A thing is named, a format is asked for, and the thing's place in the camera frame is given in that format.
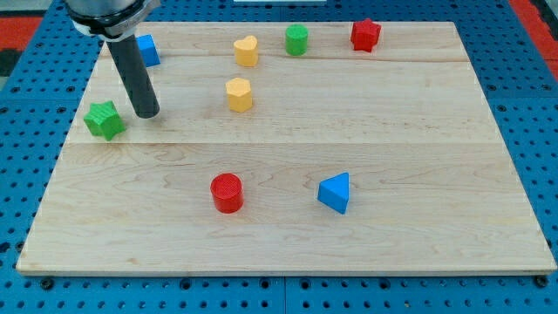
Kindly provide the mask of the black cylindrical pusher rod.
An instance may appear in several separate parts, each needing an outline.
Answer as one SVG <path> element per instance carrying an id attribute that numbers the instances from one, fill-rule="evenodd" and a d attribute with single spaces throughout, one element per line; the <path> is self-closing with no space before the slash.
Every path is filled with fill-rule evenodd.
<path id="1" fill-rule="evenodd" d="M 108 42 L 107 46 L 135 114 L 142 119 L 155 117 L 160 105 L 136 37 L 130 35 L 118 42 Z"/>

